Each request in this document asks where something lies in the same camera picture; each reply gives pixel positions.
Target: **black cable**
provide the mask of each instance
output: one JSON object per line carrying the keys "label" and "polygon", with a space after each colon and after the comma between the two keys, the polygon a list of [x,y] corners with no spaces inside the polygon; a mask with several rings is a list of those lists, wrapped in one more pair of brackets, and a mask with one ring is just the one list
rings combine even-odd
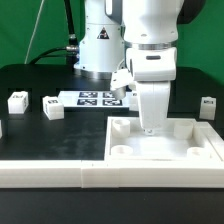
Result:
{"label": "black cable", "polygon": [[67,16],[68,23],[68,32],[69,32],[69,44],[70,45],[78,45],[78,40],[75,36],[74,23],[72,18],[72,10],[70,0],[64,0],[65,3],[65,11]]}
{"label": "black cable", "polygon": [[40,54],[38,57],[34,58],[32,61],[30,61],[29,64],[36,64],[41,58],[46,58],[46,57],[54,57],[54,55],[48,55],[57,51],[65,51],[66,47],[57,47],[57,48],[52,48],[48,51],[45,51],[44,53]]}
{"label": "black cable", "polygon": [[42,58],[66,58],[68,55],[67,54],[53,54],[53,55],[43,55],[41,57],[36,58],[35,63],[30,63],[32,65],[36,64],[40,59]]}

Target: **white cube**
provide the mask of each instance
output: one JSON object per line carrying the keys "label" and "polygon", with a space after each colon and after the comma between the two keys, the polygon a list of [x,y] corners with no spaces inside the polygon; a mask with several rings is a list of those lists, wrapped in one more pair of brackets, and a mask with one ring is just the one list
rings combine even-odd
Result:
{"label": "white cube", "polygon": [[28,92],[13,92],[8,99],[9,114],[24,114],[28,105]]}
{"label": "white cube", "polygon": [[199,118],[206,120],[214,120],[215,110],[216,110],[216,98],[202,97]]}
{"label": "white cube", "polygon": [[58,97],[44,97],[43,110],[49,120],[57,120],[64,118],[64,106],[60,102]]}

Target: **green wall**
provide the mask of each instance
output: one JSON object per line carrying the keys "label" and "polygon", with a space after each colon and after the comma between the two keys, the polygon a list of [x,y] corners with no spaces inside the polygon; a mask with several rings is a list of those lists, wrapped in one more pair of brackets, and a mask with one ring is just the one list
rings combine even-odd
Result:
{"label": "green wall", "polygon": [[[71,0],[77,37],[84,35],[83,0]],[[24,63],[41,0],[0,0],[0,67]],[[179,66],[195,67],[224,83],[224,1],[207,0],[201,14],[179,29]],[[64,1],[46,0],[29,60],[68,43]],[[65,63],[44,59],[40,63]]]}

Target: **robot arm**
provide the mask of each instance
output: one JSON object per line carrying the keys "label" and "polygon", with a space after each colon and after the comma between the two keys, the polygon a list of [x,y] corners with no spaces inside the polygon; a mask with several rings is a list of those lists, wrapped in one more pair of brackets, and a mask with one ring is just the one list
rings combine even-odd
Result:
{"label": "robot arm", "polygon": [[146,132],[163,125],[176,78],[177,16],[184,0],[123,0],[127,69],[113,73],[111,90],[124,97],[124,86],[136,85],[139,117]]}

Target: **black tabletop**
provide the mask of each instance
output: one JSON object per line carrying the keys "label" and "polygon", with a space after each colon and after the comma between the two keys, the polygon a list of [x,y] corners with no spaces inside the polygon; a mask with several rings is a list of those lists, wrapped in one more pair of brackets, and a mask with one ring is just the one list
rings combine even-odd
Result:
{"label": "black tabletop", "polygon": [[[137,116],[127,111],[66,111],[49,121],[42,97],[60,90],[108,91],[110,81],[75,76],[62,65],[9,65],[0,70],[0,119],[5,135],[0,160],[103,160],[107,116]],[[28,91],[30,106],[21,116],[8,114],[7,99]],[[178,68],[172,82],[169,117],[198,119],[201,97],[217,98],[215,121],[224,136],[224,88],[204,72]],[[204,223],[223,222],[223,189],[0,189],[0,223]]]}
{"label": "black tabletop", "polygon": [[[0,140],[1,160],[103,160],[107,116],[133,114],[119,109],[76,109],[65,111],[62,120],[49,121],[42,98],[57,96],[61,90],[109,91],[110,81],[75,76],[63,65],[10,65],[0,70],[0,118],[6,133]],[[24,115],[8,114],[7,99],[14,91],[29,93]],[[216,120],[210,123],[223,135],[223,94],[224,88],[202,71],[178,68],[168,116],[198,119],[201,97],[216,97]]]}

